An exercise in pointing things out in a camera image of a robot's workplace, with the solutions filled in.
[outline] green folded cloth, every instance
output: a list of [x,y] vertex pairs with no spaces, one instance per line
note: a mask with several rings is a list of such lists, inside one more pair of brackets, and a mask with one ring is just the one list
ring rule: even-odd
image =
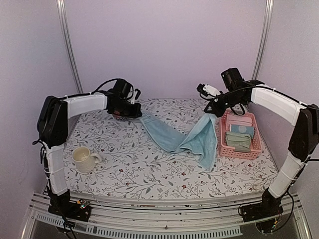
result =
[[235,147],[236,152],[250,152],[251,136],[247,133],[226,132],[227,146]]

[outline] pink folded cloth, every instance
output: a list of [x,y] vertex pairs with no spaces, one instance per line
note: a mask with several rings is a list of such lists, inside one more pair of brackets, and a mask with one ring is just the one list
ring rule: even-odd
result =
[[227,115],[226,117],[226,130],[230,130],[231,124],[253,126],[252,118],[246,116]]

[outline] table surface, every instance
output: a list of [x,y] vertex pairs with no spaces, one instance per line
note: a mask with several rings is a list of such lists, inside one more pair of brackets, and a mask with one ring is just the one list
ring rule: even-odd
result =
[[[202,99],[140,100],[173,128],[187,134],[204,114]],[[219,134],[219,119],[216,123]],[[86,146],[103,161],[89,174],[72,162],[72,151]],[[203,169],[190,151],[167,153],[148,136],[138,119],[115,120],[106,111],[81,115],[64,150],[65,179],[73,192],[135,199],[191,199],[263,191],[277,175],[262,142],[255,160],[216,156],[212,172]]]

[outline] white mug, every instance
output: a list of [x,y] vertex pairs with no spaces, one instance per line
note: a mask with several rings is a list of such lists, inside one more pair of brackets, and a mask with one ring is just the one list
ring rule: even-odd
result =
[[102,157],[97,153],[91,153],[87,147],[78,147],[72,154],[73,162],[83,174],[91,172],[95,168],[96,163],[102,162]]

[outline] pink plastic basket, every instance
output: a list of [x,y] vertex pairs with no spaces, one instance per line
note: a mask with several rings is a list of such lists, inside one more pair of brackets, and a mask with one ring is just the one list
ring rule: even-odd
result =
[[246,117],[250,117],[252,119],[252,126],[255,128],[255,135],[252,139],[252,144],[250,146],[249,153],[243,152],[235,152],[235,147],[230,147],[226,145],[226,118],[228,114],[233,114],[230,110],[227,110],[223,117],[220,119],[220,141],[218,143],[219,146],[219,155],[220,156],[227,156],[227,157],[234,157],[234,158],[245,158],[245,159],[256,159],[259,154],[262,152],[261,143],[260,143],[260,135],[257,127],[257,122],[255,119],[254,114],[246,113]]

